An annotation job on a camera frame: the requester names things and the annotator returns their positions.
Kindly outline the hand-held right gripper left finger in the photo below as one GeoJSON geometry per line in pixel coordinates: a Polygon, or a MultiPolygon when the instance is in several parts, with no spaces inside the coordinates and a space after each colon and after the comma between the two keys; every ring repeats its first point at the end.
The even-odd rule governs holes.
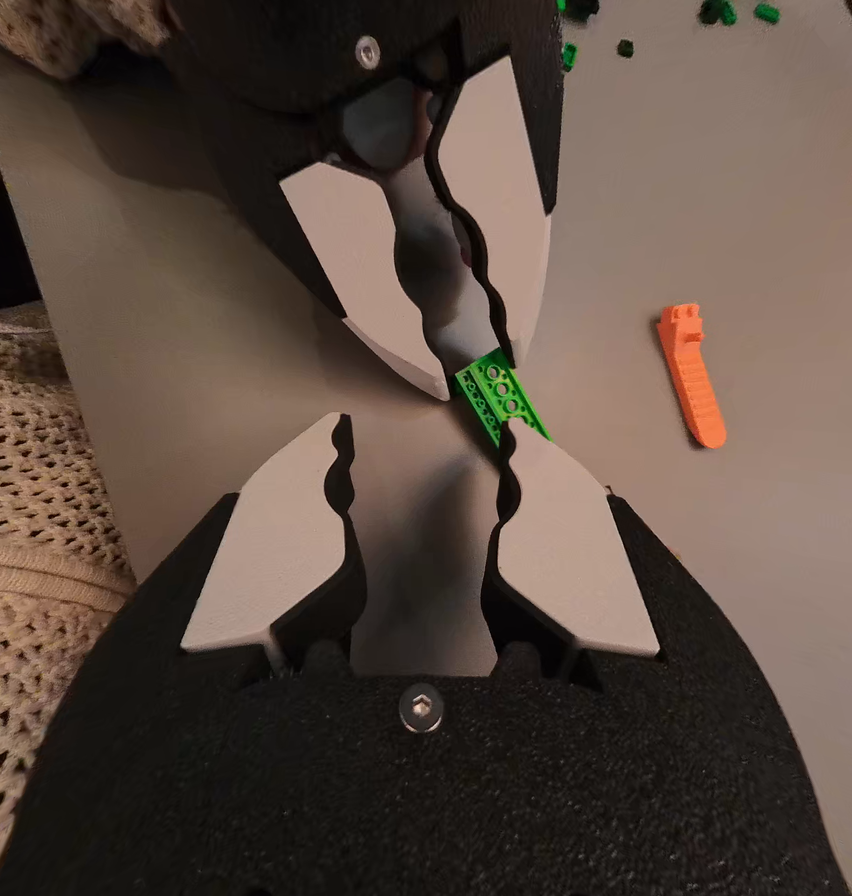
{"type": "Polygon", "coordinates": [[[350,652],[366,607],[353,526],[352,418],[331,412],[287,443],[241,488],[180,647],[256,646],[298,669],[320,641],[350,652]]]}

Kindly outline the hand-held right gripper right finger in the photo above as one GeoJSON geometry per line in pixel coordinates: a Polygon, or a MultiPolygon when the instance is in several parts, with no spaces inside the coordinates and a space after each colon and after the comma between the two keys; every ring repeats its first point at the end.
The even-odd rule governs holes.
{"type": "Polygon", "coordinates": [[[607,489],[525,422],[502,425],[497,513],[480,607],[498,658],[522,644],[572,681],[587,651],[659,657],[607,489]]]}

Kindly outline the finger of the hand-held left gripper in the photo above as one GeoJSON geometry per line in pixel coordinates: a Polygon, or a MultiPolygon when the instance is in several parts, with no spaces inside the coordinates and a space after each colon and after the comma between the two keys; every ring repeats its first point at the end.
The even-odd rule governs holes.
{"type": "Polygon", "coordinates": [[[450,400],[420,308],[395,267],[396,227],[381,185],[353,169],[316,162],[279,186],[342,306],[345,325],[408,383],[450,400]]]}
{"type": "Polygon", "coordinates": [[[510,54],[448,90],[433,112],[430,180],[466,234],[499,345],[521,366],[542,309],[551,213],[510,54]]]}

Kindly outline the long green lego plate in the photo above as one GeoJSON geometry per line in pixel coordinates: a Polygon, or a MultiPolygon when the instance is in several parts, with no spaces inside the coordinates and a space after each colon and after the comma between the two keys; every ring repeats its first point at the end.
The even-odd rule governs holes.
{"type": "Polygon", "coordinates": [[[485,385],[490,386],[502,425],[512,419],[521,419],[531,429],[551,441],[543,420],[532,406],[529,396],[501,348],[498,347],[476,359],[471,365],[478,369],[485,385]]]}

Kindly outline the person's left forearm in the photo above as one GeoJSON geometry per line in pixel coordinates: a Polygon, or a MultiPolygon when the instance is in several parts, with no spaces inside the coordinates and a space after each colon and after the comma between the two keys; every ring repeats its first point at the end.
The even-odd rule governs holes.
{"type": "Polygon", "coordinates": [[[0,48],[59,81],[108,43],[156,55],[174,27],[162,1],[0,1],[0,48]]]}

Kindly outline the orange lego brick separator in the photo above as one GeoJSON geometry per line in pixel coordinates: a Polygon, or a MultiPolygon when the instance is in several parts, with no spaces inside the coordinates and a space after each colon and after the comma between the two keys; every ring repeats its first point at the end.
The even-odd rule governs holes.
{"type": "Polygon", "coordinates": [[[704,364],[704,328],[699,306],[663,308],[656,329],[689,433],[705,449],[723,447],[727,431],[704,364]]]}

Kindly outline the pile of lego pieces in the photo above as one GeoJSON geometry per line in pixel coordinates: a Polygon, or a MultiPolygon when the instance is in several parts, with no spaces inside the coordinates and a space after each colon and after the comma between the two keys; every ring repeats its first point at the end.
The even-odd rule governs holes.
{"type": "MultiPolygon", "coordinates": [[[[737,10],[733,1],[702,1],[697,2],[697,21],[704,27],[712,27],[721,24],[733,27],[738,20],[737,10]]],[[[561,16],[583,26],[589,19],[599,14],[600,1],[556,1],[557,11],[561,16]]],[[[778,24],[781,19],[781,10],[768,2],[757,2],[753,9],[756,20],[766,24],[778,24]]],[[[634,56],[634,42],[632,39],[620,39],[616,46],[616,54],[623,59],[634,56]]],[[[564,73],[572,71],[577,60],[578,48],[571,41],[565,41],[561,50],[561,63],[564,73]]]]}

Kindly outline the cream knitted sweater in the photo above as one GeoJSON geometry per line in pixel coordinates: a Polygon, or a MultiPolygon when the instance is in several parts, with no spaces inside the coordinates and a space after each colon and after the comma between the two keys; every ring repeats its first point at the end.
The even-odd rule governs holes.
{"type": "Polygon", "coordinates": [[[135,588],[47,309],[2,309],[0,858],[56,708],[135,588]]]}

